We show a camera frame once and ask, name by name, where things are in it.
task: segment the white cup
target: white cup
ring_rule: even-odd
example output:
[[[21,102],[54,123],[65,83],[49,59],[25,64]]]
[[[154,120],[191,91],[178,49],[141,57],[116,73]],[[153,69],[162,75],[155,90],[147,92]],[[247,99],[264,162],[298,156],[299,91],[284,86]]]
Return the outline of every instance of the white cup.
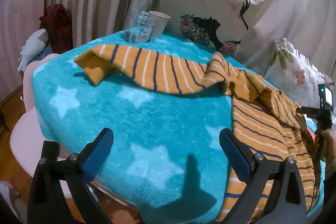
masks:
[[[156,11],[150,11],[149,13],[156,18],[156,25],[151,38],[160,38],[166,28],[170,16]]]

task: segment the red cloth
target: red cloth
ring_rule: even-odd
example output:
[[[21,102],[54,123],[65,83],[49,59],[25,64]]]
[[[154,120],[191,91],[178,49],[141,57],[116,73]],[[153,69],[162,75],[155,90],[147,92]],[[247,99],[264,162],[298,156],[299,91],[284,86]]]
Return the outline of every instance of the red cloth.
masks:
[[[313,130],[311,130],[309,127],[307,127],[307,129],[310,135],[312,136],[313,140],[315,140],[315,133],[313,132]]]
[[[46,29],[54,53],[62,54],[74,48],[71,16],[62,4],[53,4],[40,17],[41,27]]]

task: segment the hand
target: hand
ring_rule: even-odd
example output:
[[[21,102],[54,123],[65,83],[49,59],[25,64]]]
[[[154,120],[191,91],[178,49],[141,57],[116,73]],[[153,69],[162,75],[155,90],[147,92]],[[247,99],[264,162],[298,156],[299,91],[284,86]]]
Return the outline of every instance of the hand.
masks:
[[[318,129],[316,130],[315,134],[316,149],[320,148],[319,136],[323,136],[324,139],[328,141],[328,151],[325,158],[325,164],[328,166],[336,158],[336,137],[333,136],[331,129]]]

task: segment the blue gripper pad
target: blue gripper pad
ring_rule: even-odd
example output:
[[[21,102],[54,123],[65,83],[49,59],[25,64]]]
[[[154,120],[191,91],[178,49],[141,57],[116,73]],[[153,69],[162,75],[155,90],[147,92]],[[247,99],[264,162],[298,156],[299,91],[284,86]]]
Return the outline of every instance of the blue gripper pad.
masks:
[[[110,153],[113,141],[114,135],[112,130],[104,128],[97,138],[83,149],[83,151],[85,151],[87,148],[89,152],[91,152],[87,156],[87,160],[84,162],[82,167],[84,173],[84,183],[91,182],[95,179],[104,160]]]
[[[219,134],[219,144],[223,149],[229,164],[232,166],[240,181],[249,183],[250,175],[254,170],[254,160],[251,150],[240,142],[228,129],[223,129]]]

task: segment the leaf print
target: leaf print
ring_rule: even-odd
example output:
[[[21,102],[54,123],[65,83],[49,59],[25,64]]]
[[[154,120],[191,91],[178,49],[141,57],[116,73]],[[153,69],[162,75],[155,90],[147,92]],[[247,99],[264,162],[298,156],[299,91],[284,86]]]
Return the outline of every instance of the leaf print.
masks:
[[[244,25],[245,25],[245,27],[246,27],[246,30],[248,30],[249,27],[248,27],[248,25],[247,25],[247,23],[246,23],[246,21],[245,21],[245,19],[244,19],[244,14],[245,14],[245,12],[248,10],[248,8],[250,7],[250,3],[251,3],[251,1],[248,1],[248,0],[245,0],[245,1],[246,1],[246,3],[243,1],[243,6],[242,6],[242,8],[240,9],[238,18],[241,19],[241,20],[243,21],[243,23],[244,23]]]
[[[281,51],[289,62],[294,63],[294,57],[287,50],[283,48]]]
[[[286,66],[286,61],[285,61],[285,57],[283,56],[283,54],[281,52],[279,52],[279,62],[280,62],[280,66],[283,70],[287,69]]]
[[[273,55],[270,67],[272,67],[274,65],[276,60],[277,60],[277,51],[274,51],[274,55]]]
[[[305,84],[305,70],[297,70],[294,72],[296,78],[296,85],[304,85]]]

